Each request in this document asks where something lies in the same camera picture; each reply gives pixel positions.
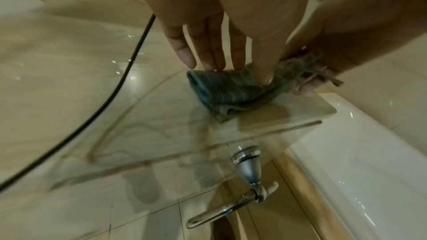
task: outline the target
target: white bathtub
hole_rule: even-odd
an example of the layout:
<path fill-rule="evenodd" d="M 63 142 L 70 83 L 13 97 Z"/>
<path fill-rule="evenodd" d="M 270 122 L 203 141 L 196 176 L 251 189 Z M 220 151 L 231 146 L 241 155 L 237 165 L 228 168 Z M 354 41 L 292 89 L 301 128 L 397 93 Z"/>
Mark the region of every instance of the white bathtub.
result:
<path fill-rule="evenodd" d="M 358 240 L 427 239 L 427 158 L 338 94 L 291 148 Z"/>

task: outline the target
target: dark shoe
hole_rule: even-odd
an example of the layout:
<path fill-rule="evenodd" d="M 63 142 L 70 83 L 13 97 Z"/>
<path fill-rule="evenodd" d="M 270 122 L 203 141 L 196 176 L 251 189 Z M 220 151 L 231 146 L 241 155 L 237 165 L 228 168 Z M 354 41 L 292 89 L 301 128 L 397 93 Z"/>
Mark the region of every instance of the dark shoe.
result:
<path fill-rule="evenodd" d="M 213 222 L 213 240 L 236 240 L 233 227 L 226 217 Z"/>

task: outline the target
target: black cord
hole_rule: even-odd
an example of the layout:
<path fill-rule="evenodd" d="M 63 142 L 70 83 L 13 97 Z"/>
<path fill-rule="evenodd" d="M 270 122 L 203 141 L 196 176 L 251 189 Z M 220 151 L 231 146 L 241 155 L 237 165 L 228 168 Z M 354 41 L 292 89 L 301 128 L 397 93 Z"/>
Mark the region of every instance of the black cord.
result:
<path fill-rule="evenodd" d="M 130 58 L 128 67 L 126 68 L 125 72 L 123 73 L 123 76 L 121 77 L 118 85 L 114 89 L 114 91 L 111 93 L 110 97 L 102 104 L 102 106 L 89 118 L 87 119 L 78 129 L 76 129 L 73 133 L 68 135 L 65 139 L 62 140 L 59 144 L 57 144 L 55 147 L 47 151 L 45 154 L 43 154 L 41 157 L 30 163 L 27 167 L 19 171 L 17 174 L 11 176 L 9 179 L 4 181 L 0 184 L 0 193 L 4 192 L 6 189 L 10 188 L 12 185 L 14 185 L 17 181 L 19 181 L 21 178 L 26 176 L 28 173 L 30 173 L 32 170 L 37 168 L 39 165 L 41 165 L 43 162 L 45 162 L 48 158 L 58 153 L 64 146 L 66 146 L 69 142 L 71 142 L 73 139 L 75 139 L 82 131 L 84 131 L 90 124 L 92 124 L 93 121 L 95 121 L 96 118 L 99 117 L 99 115 L 102 114 L 103 111 L 110 105 L 110 103 L 114 100 L 114 98 L 119 93 L 121 87 L 125 83 L 126 77 L 129 74 L 129 71 L 135 62 L 135 59 L 137 58 L 138 52 L 141 49 L 141 46 L 143 45 L 145 38 L 148 35 L 148 32 L 150 31 L 154 20 L 156 19 L 156 16 L 153 14 L 148 21 L 147 26 L 145 27 L 144 33 L 141 36 L 141 39 L 139 40 L 135 51 L 133 51 L 132 57 Z"/>

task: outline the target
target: cloth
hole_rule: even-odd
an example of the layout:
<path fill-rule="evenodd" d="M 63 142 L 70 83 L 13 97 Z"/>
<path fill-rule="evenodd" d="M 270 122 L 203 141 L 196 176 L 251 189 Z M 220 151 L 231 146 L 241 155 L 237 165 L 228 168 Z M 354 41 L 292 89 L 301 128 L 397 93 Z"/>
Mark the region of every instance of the cloth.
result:
<path fill-rule="evenodd" d="M 280 61 L 268 86 L 256 83 L 251 64 L 242 71 L 189 71 L 187 77 L 199 100 L 222 123 L 268 103 L 283 92 L 291 92 L 297 79 L 320 59 L 319 54 L 309 52 Z"/>

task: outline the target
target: metal wall mount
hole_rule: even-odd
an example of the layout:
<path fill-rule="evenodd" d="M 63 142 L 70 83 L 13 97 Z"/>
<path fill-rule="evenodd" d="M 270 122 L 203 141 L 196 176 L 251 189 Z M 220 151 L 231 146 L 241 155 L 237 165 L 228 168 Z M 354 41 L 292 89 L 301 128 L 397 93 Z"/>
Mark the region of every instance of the metal wall mount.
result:
<path fill-rule="evenodd" d="M 249 184 L 250 190 L 228 204 L 223 204 L 217 209 L 206 211 L 189 219 L 186 224 L 188 229 L 213 222 L 250 203 L 262 203 L 271 193 L 276 191 L 279 187 L 277 182 L 274 182 L 268 188 L 264 188 L 261 185 L 260 154 L 261 151 L 258 146 L 239 147 L 239 150 L 231 157 L 231 161 L 239 175 Z"/>

